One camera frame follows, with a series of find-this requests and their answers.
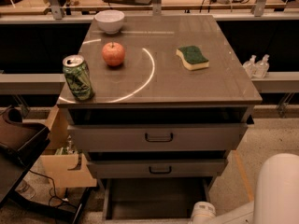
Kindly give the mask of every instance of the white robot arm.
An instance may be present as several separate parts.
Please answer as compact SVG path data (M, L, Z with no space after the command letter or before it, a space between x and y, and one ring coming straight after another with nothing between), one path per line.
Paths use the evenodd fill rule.
M255 200L216 217L211 203L196 203L192 224L298 224L299 156L277 154L259 173Z

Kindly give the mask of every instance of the green and yellow sponge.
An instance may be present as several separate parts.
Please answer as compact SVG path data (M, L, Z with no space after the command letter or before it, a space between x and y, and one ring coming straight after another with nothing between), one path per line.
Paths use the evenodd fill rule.
M208 59L203 56L201 50L196 46L178 48L176 54L188 70L198 70L209 66Z

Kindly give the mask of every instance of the white plastic bottle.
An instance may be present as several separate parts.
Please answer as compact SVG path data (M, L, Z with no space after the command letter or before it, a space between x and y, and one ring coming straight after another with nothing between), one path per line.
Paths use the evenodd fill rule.
M247 75L249 75L249 77L252 77L253 72L254 72L254 64L255 64L255 55L252 55L249 61L246 61L245 63L243 63L243 68L245 69Z
M264 55L263 58L254 64L254 77L264 78L269 69L268 63L269 55Z

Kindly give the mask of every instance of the can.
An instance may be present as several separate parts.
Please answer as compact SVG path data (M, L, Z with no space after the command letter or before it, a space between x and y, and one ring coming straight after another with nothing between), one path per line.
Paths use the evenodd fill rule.
M71 55L63 60L63 71L69 89L80 101L94 96L86 61L80 55Z

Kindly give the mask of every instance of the white bowl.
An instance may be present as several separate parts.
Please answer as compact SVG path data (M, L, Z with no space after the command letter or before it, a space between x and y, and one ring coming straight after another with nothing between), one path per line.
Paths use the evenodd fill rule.
M100 11L94 18L98 27L107 34L116 34L124 23L124 13L118 10Z

